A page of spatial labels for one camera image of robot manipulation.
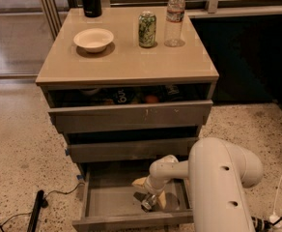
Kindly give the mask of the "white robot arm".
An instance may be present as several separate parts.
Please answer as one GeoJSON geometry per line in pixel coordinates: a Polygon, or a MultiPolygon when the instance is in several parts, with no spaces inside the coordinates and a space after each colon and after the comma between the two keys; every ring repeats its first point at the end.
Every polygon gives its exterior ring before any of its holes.
{"type": "Polygon", "coordinates": [[[258,185],[263,165],[251,151],[207,137],[191,148],[187,160],[168,155],[154,161],[149,175],[132,182],[166,206],[164,189],[172,179],[187,179],[195,232],[255,232],[244,191],[258,185]]]}

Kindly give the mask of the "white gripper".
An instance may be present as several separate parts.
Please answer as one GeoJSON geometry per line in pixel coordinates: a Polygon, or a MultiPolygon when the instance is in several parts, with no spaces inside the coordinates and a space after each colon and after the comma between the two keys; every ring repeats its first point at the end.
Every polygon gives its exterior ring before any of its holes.
{"type": "Polygon", "coordinates": [[[157,196],[157,204],[164,210],[166,208],[165,182],[149,175],[134,180],[132,185],[137,189],[145,189],[148,193],[157,196]]]}

